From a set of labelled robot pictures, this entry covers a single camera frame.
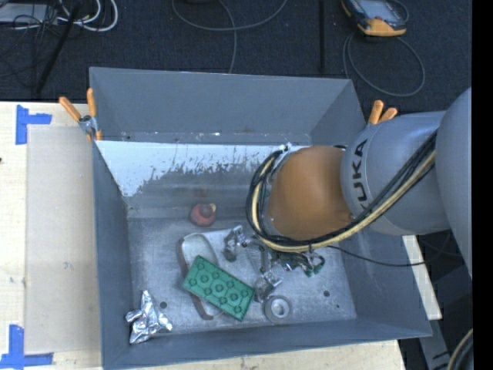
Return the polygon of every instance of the blue tape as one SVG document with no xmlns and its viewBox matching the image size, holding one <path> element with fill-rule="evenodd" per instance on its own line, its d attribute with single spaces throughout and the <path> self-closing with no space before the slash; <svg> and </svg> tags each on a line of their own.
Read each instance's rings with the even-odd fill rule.
<svg viewBox="0 0 493 370">
<path fill-rule="evenodd" d="M 17 120 L 15 128 L 15 144 L 26 144 L 28 142 L 28 124 L 49 125 L 52 121 L 50 114 L 29 115 L 29 109 L 17 105 Z"/>
<path fill-rule="evenodd" d="M 8 354 L 2 354 L 0 368 L 24 370 L 25 366 L 51 365 L 53 353 L 41 355 L 24 355 L 24 328 L 9 325 Z"/>
</svg>

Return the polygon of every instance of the metal washer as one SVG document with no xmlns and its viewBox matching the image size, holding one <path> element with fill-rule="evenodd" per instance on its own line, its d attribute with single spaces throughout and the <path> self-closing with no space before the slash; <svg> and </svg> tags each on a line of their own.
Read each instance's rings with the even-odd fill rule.
<svg viewBox="0 0 493 370">
<path fill-rule="evenodd" d="M 263 303 L 263 313 L 274 324 L 284 324 L 290 319 L 293 306 L 288 298 L 274 295 Z"/>
</svg>

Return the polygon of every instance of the yellow cable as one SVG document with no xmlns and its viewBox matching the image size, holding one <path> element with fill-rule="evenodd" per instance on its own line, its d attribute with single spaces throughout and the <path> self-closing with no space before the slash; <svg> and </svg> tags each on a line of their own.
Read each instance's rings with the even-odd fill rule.
<svg viewBox="0 0 493 370">
<path fill-rule="evenodd" d="M 326 247 L 327 245 L 331 245 L 337 243 L 339 241 L 345 240 L 349 238 L 353 234 L 357 233 L 359 230 L 371 224 L 375 221 L 380 215 L 382 215 L 385 211 L 387 211 L 395 202 L 397 202 L 420 178 L 421 174 L 430 167 L 434 162 L 436 151 L 433 150 L 431 154 L 424 160 L 424 162 L 414 171 L 413 174 L 409 177 L 409 179 L 400 186 L 395 193 L 393 193 L 388 199 L 386 199 L 380 206 L 378 206 L 374 212 L 372 212 L 368 217 L 364 218 L 359 224 L 354 225 L 351 229 L 344 231 L 341 234 L 338 234 L 335 237 L 332 237 L 328 240 L 321 241 L 320 243 L 310 245 L 297 245 L 297 246 L 285 246 L 282 244 L 273 243 L 272 241 L 267 240 L 266 238 L 257 235 L 258 238 L 268 247 L 274 249 L 279 252 L 305 252 L 310 251 L 311 249 L 317 249 Z M 254 190 L 252 195 L 252 215 L 253 215 L 253 224 L 257 228 L 257 230 L 262 230 L 259 225 L 259 221 L 257 218 L 257 213 L 255 210 L 255 204 L 258 201 L 258 195 L 260 192 L 260 185 L 262 182 L 259 182 Z"/>
</svg>

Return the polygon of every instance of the green plastic block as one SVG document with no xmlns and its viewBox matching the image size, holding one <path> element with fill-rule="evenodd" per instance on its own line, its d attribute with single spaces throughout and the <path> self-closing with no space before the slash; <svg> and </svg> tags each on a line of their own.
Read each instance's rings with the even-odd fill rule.
<svg viewBox="0 0 493 370">
<path fill-rule="evenodd" d="M 253 288 L 201 256 L 193 261 L 183 287 L 239 321 L 245 317 L 255 293 Z"/>
</svg>

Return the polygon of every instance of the gray metal bin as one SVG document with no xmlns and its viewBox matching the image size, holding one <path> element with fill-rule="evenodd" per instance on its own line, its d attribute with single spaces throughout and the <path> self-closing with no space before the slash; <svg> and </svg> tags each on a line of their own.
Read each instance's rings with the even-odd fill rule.
<svg viewBox="0 0 493 370">
<path fill-rule="evenodd" d="M 323 273 L 292 274 L 281 285 L 284 294 L 292 290 L 297 315 L 285 325 L 262 319 L 255 302 L 243 322 L 204 321 L 181 288 L 175 251 L 181 237 L 237 224 L 249 233 L 244 204 L 264 154 L 288 142 L 347 145 L 365 127 L 350 80 L 92 67 L 89 81 L 103 134 L 93 143 L 92 161 L 105 368 L 431 334 L 411 267 L 330 248 Z M 198 199 L 217 205 L 212 227 L 189 222 Z M 340 248 L 383 262 L 409 261 L 401 237 L 370 230 Z M 230 270 L 251 277 L 241 267 Z M 131 345 L 125 315 L 139 307 L 144 289 L 167 303 L 176 327 Z"/>
</svg>

